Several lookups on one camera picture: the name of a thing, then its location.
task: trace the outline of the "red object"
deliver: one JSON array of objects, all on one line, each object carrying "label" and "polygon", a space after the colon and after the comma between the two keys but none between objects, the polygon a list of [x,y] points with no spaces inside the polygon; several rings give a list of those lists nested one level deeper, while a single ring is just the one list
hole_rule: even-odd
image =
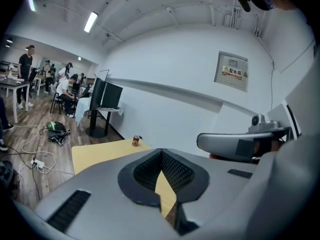
[{"label": "red object", "polygon": [[137,135],[134,136],[134,137],[133,137],[133,141],[132,141],[132,146],[138,147],[139,140],[140,140],[139,136],[137,136]]}]

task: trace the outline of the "monitor stand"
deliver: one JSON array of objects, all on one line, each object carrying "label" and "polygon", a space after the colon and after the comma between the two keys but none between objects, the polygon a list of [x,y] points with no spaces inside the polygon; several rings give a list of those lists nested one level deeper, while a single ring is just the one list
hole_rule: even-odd
[{"label": "monitor stand", "polygon": [[96,127],[98,110],[91,111],[90,127],[85,130],[85,133],[93,138],[100,139],[108,135],[109,121],[110,121],[111,112],[108,112],[106,117],[105,127]]}]

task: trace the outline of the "white shirt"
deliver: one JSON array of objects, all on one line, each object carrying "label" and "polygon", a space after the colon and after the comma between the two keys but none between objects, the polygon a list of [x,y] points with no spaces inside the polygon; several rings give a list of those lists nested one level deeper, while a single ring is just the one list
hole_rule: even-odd
[{"label": "white shirt", "polygon": [[60,82],[56,88],[56,92],[60,95],[64,94],[64,91],[68,90],[69,87],[69,80],[65,79]]},{"label": "white shirt", "polygon": [[61,83],[63,80],[67,79],[67,77],[65,76],[65,73],[66,73],[65,67],[58,72],[59,78],[63,76],[63,78],[59,79],[59,83]]}]

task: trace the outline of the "electrical box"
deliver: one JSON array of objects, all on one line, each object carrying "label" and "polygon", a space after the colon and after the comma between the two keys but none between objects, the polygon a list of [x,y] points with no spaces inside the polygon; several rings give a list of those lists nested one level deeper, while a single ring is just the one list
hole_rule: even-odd
[{"label": "electrical box", "polygon": [[247,91],[248,59],[219,52],[214,81],[243,92]]}]

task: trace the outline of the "wooden floor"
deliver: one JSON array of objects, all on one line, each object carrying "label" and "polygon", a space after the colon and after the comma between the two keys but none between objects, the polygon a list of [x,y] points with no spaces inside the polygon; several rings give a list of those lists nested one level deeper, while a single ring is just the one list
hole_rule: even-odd
[{"label": "wooden floor", "polygon": [[[41,129],[46,127],[47,122],[55,121],[60,122],[65,125],[67,129],[71,130],[71,134],[67,136],[66,143],[61,147],[57,143],[48,142],[47,134],[39,135],[30,144],[26,145],[24,150],[28,152],[34,151],[48,151],[55,155],[56,165],[54,170],[64,171],[68,173],[74,173],[74,168],[72,164],[72,153],[71,148],[73,146],[80,145],[91,145],[106,142],[120,141],[121,138],[111,129],[108,129],[108,136],[100,139],[91,138],[85,133],[86,128],[89,127],[90,120],[85,116],[79,127],[74,118],[67,117],[64,113],[59,115],[58,106],[55,110],[50,113],[52,96],[43,93],[44,88],[41,88],[40,96],[36,96],[36,92],[33,91],[32,99],[33,107],[29,108],[26,112],[25,109],[17,109],[18,124],[15,124],[15,128],[12,131],[4,133],[5,143],[16,149],[18,152],[22,152],[22,145],[28,142],[32,137],[34,137],[39,129],[37,127],[17,127],[17,126],[28,126],[35,125],[39,126]],[[14,114],[13,114],[13,99],[12,92],[9,93],[9,97],[6,98],[5,91],[2,90],[2,97],[5,102],[6,115],[11,124],[14,124]],[[97,126],[105,127],[106,121],[103,118],[97,118]],[[9,154],[14,154],[15,151],[9,150]],[[25,163],[31,166],[30,161],[33,155],[23,154],[21,155]],[[54,163],[52,155],[46,153],[37,154],[36,158],[45,163],[45,166],[51,167]],[[0,153],[1,161],[7,160],[11,161],[16,172],[18,172],[22,179],[18,184],[18,190],[13,192],[16,196],[16,200],[22,204],[28,206],[32,210],[36,207],[39,202],[36,185],[33,180],[33,175],[37,183],[40,198],[43,199],[56,187],[73,177],[71,174],[66,174],[62,172],[51,171],[49,174],[42,174],[38,172],[35,168],[32,170],[26,167],[26,165],[21,161],[18,155],[8,155]]]}]

